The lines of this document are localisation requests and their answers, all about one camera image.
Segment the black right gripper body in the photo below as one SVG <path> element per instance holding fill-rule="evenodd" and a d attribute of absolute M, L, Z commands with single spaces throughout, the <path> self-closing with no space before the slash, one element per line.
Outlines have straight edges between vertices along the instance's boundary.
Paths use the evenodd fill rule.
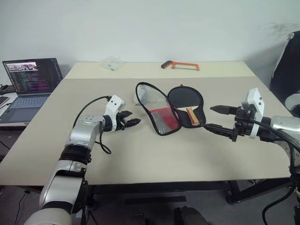
<path fill-rule="evenodd" d="M 245 110 L 241 106 L 238 107 L 237 112 L 235 114 L 235 124 L 232 132 L 232 141 L 236 142 L 238 136 L 250 136 L 252 128 L 255 112 L 254 110 Z"/>

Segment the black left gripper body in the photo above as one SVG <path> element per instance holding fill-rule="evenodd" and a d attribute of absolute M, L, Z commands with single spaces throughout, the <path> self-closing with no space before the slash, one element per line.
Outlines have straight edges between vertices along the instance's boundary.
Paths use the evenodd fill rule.
<path fill-rule="evenodd" d="M 117 125 L 116 125 L 116 129 L 115 129 L 116 131 L 125 129 L 125 125 L 126 125 L 125 118 L 126 118 L 126 112 L 125 111 L 117 113 L 117 115 L 116 115 Z"/>

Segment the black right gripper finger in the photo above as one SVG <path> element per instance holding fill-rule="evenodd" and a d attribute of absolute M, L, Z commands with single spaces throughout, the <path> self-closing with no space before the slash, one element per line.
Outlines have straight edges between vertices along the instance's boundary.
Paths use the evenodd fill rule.
<path fill-rule="evenodd" d="M 229 115 L 229 114 L 235 115 L 238 110 L 237 107 L 226 106 L 226 105 L 216 105 L 216 106 L 212 106 L 210 109 L 217 113 L 225 114 L 225 115 Z"/>
<path fill-rule="evenodd" d="M 221 125 L 209 123 L 209 124 L 205 124 L 203 127 L 207 131 L 210 131 L 216 135 L 228 137 L 230 139 L 232 138 L 233 135 L 233 129 L 225 128 Z"/>

